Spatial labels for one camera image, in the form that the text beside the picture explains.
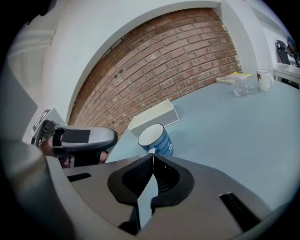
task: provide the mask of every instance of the brick wall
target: brick wall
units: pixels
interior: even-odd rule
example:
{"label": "brick wall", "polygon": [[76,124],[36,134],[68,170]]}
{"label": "brick wall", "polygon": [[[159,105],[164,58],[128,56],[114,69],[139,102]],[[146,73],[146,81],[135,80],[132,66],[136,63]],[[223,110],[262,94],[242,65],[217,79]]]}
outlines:
{"label": "brick wall", "polygon": [[123,134],[134,115],[241,71],[232,40],[212,9],[154,18],[118,40],[83,84],[70,125]]}

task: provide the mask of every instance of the black slot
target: black slot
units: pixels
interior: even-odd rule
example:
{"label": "black slot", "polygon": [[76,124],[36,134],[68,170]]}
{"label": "black slot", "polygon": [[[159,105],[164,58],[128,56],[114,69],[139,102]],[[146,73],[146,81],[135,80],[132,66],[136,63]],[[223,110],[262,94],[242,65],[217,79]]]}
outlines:
{"label": "black slot", "polygon": [[260,220],[233,193],[220,195],[219,198],[244,232],[260,223]]}
{"label": "black slot", "polygon": [[78,180],[85,179],[88,177],[91,177],[91,175],[89,173],[85,172],[85,173],[81,173],[81,174],[68,176],[67,178],[69,179],[70,182],[74,182],[74,181],[78,181]]}

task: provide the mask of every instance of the tabletop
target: tabletop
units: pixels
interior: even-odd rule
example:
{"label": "tabletop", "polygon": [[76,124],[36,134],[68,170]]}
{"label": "tabletop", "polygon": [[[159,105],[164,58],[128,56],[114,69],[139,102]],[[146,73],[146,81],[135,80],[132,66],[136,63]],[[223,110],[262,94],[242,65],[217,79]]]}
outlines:
{"label": "tabletop", "polygon": [[[273,210],[291,200],[300,176],[300,91],[275,82],[269,92],[238,97],[213,83],[174,101],[180,121],[166,130],[173,156],[219,169]],[[108,162],[145,154],[125,131]]]}

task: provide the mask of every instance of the book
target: book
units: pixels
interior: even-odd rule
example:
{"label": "book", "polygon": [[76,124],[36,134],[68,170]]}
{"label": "book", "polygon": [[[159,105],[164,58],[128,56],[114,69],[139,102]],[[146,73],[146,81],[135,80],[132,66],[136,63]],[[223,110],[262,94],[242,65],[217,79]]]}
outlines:
{"label": "book", "polygon": [[217,77],[218,83],[235,84],[239,81],[252,77],[251,74],[234,72],[225,77]]}

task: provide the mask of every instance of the white mug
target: white mug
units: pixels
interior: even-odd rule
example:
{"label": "white mug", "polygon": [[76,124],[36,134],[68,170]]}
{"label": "white mug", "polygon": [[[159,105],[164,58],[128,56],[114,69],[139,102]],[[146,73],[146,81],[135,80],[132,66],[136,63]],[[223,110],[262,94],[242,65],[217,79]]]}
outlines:
{"label": "white mug", "polygon": [[271,85],[274,83],[274,78],[271,76],[269,70],[259,69],[256,70],[258,88],[261,91],[269,91]]}

